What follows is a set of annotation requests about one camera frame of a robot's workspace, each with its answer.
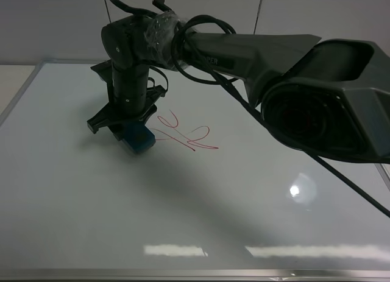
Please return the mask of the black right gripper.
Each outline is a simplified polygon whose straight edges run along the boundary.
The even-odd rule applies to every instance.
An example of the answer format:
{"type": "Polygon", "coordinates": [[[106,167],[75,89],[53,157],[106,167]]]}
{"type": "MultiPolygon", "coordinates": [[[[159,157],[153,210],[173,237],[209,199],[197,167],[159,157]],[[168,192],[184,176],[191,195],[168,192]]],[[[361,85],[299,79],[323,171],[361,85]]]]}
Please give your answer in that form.
{"type": "Polygon", "coordinates": [[[106,83],[108,103],[87,121],[93,133],[108,127],[114,137],[122,141],[127,124],[147,123],[157,111],[156,101],[166,95],[166,88],[149,77],[150,70],[166,78],[164,72],[154,66],[140,64],[121,69],[112,63],[112,81],[106,83]]]}

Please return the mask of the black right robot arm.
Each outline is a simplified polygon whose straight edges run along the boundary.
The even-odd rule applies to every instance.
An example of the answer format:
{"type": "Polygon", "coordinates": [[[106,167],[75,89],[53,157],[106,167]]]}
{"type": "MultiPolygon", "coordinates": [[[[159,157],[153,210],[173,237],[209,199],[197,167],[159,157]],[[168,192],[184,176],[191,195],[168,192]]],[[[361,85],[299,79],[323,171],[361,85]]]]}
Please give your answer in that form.
{"type": "Polygon", "coordinates": [[[389,56],[371,41],[245,35],[216,18],[141,12],[101,32],[109,60],[93,67],[108,104],[87,124],[135,136],[167,90],[149,71],[211,75],[280,143],[351,163],[389,163],[389,56]]]}

